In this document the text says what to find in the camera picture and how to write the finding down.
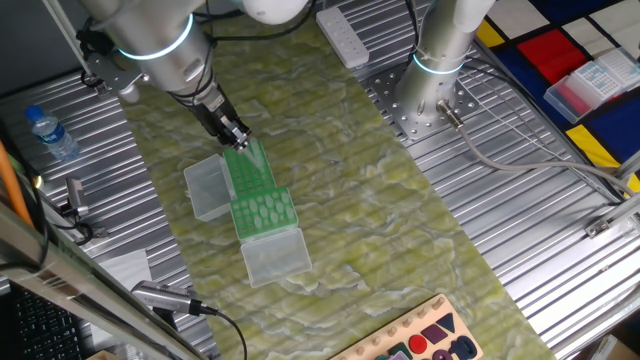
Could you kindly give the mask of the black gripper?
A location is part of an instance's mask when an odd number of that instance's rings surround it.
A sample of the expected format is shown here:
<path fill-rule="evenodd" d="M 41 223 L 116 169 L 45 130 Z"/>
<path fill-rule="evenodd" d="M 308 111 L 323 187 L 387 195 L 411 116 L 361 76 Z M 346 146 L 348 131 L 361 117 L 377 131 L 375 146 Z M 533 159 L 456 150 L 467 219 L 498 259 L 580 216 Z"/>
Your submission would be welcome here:
<path fill-rule="evenodd" d="M 191 112 L 209 134 L 216 134 L 221 145 L 235 151 L 244 151 L 249 145 L 251 130 L 238 118 L 225 113 L 226 96 L 220 91 L 209 93 L 202 102 L 191 107 Z"/>

